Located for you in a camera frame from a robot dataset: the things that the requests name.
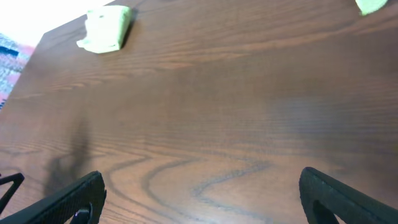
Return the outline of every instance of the wood grain pattern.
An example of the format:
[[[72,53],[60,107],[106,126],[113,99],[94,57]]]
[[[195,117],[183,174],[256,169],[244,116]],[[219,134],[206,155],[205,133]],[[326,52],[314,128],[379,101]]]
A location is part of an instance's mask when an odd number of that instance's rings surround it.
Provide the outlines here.
[[[102,223],[306,223],[306,166],[398,208],[397,15],[148,0],[119,52],[78,49],[83,17],[45,34],[0,113],[3,215],[99,170]]]

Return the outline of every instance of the green cloth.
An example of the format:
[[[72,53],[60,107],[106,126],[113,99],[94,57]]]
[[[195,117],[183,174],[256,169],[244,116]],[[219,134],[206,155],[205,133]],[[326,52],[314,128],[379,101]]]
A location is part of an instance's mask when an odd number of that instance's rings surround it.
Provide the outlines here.
[[[120,50],[132,18],[126,6],[103,6],[87,12],[87,36],[77,46],[97,54]]]
[[[355,0],[363,16],[376,12],[383,7],[388,0]]]

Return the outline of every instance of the brown wooden surface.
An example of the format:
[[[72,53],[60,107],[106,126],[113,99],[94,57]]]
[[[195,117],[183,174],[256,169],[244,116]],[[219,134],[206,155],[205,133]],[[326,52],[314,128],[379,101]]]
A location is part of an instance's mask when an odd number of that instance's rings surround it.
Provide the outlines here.
[[[396,1],[139,10],[119,52],[79,49],[83,17],[44,35],[0,112],[3,216],[92,170],[102,223],[305,223],[306,166],[398,208]]]

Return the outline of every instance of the colorful fabric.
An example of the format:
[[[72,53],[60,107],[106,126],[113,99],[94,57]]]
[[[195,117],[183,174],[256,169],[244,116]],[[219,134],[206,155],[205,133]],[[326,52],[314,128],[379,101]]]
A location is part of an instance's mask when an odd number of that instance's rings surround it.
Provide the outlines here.
[[[0,33],[0,110],[33,51],[34,47],[17,43]]]

